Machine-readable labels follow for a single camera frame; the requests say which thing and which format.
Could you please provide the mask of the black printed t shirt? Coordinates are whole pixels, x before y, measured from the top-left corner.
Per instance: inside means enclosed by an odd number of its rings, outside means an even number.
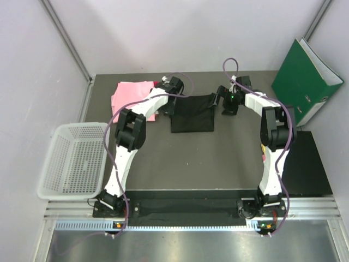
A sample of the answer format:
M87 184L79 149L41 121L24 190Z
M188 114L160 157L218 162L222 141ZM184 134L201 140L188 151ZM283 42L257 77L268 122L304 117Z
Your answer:
M210 106L214 93L178 98L171 116L171 133L213 132L215 107Z

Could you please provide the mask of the pink t shirt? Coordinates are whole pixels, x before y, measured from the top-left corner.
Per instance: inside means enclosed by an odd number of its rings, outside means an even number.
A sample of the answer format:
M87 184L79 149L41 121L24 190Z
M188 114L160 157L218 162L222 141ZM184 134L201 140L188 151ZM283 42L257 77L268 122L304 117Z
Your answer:
M156 81L119 82L111 96L112 115L125 104L144 100L155 84L157 84Z

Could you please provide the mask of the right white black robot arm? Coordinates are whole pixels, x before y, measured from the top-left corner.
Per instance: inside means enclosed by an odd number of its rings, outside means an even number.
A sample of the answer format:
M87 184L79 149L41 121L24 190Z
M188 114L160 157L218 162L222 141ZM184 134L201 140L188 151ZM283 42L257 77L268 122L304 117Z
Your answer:
M290 146L297 138L294 109L251 88L248 76L231 78L231 87L219 86L210 106L223 99L223 115L235 116L240 106L261 118L260 140L264 146L263 175L254 200L254 215L267 216L284 208L282 175Z

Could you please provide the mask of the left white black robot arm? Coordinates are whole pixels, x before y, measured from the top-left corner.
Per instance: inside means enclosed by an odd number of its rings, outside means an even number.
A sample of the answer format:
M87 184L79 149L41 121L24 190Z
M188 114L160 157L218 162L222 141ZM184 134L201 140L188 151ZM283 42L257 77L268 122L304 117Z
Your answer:
M107 124L106 131L115 118L118 118L115 138L116 153L112 154L104 134L104 146L113 165L109 180L97 196L99 202L111 216L119 216L122 212L128 214L128 199L125 195L125 185L132 161L143 146L146 139L146 124L149 117L162 107L175 106L177 98L182 95L184 83L181 79L164 76L142 100L130 102L121 106L113 114Z

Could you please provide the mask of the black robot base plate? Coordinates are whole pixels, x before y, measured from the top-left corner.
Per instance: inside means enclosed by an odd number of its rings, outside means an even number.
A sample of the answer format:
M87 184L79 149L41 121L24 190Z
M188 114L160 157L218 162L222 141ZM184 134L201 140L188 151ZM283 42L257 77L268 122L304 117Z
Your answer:
M123 197L101 193L94 203L94 218L127 218L135 227L192 227L244 225L247 219L275 221L286 213L285 202L262 206L255 189L128 190ZM116 204L116 208L103 203Z

